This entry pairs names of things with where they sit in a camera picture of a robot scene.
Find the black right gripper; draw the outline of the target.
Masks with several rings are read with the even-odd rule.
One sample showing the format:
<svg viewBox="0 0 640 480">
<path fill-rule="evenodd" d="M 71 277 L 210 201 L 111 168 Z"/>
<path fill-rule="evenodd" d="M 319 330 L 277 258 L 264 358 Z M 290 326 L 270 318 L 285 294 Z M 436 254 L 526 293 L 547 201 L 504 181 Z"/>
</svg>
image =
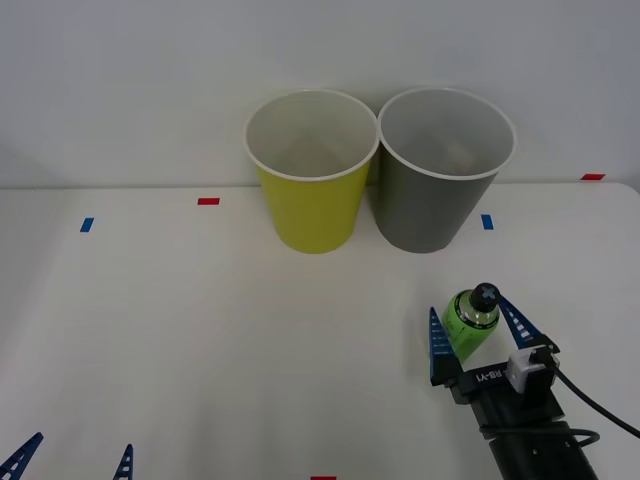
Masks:
<svg viewBox="0 0 640 480">
<path fill-rule="evenodd" d="M 481 430 L 490 433 L 510 429 L 548 430 L 563 428 L 564 411 L 551 391 L 553 371 L 533 363 L 533 346 L 560 352 L 556 343 L 542 333 L 509 300 L 502 297 L 500 311 L 519 349 L 507 362 L 465 371 L 431 307 L 428 321 L 428 350 L 432 386 L 447 388 L 457 405 L 472 409 Z"/>
</svg>

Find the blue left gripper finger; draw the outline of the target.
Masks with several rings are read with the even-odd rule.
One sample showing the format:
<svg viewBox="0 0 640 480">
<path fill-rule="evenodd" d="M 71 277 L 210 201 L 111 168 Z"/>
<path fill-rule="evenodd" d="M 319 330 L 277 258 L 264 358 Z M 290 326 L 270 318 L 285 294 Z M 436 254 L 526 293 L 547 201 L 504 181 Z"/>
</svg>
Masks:
<svg viewBox="0 0 640 480">
<path fill-rule="evenodd" d="M 37 432 L 5 460 L 0 466 L 1 480 L 19 480 L 42 440 L 43 434 Z"/>
<path fill-rule="evenodd" d="M 133 480 L 134 448 L 128 444 L 118 464 L 113 480 Z"/>
</svg>

